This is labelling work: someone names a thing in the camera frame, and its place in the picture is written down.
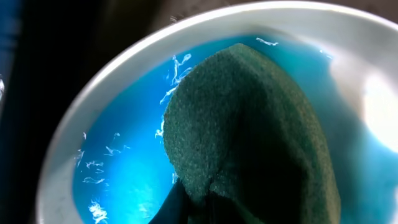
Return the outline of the green yellow sponge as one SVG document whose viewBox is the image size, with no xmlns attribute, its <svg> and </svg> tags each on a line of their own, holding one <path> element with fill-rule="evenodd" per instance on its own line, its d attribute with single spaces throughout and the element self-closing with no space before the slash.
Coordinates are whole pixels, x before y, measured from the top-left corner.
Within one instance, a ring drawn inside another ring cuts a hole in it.
<svg viewBox="0 0 398 224">
<path fill-rule="evenodd" d="M 179 83 L 164 147 L 190 199 L 189 223 L 339 223 L 326 138 L 301 88 L 244 44 Z"/>
</svg>

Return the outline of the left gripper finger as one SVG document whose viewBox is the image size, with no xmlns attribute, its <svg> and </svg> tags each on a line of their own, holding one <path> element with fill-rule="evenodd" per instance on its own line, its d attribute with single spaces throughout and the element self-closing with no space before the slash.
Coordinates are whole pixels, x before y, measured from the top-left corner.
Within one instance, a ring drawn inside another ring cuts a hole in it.
<svg viewBox="0 0 398 224">
<path fill-rule="evenodd" d="M 191 201 L 180 179 L 173 184 L 159 211 L 149 224 L 187 224 Z"/>
</svg>

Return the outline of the white plate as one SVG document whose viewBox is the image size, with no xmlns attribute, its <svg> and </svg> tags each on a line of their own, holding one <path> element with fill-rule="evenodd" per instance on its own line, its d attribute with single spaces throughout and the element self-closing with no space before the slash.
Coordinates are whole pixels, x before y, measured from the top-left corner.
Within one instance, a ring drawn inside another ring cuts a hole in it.
<svg viewBox="0 0 398 224">
<path fill-rule="evenodd" d="M 397 25 L 225 7 L 118 55 L 62 119 L 38 223 L 396 223 Z"/>
</svg>

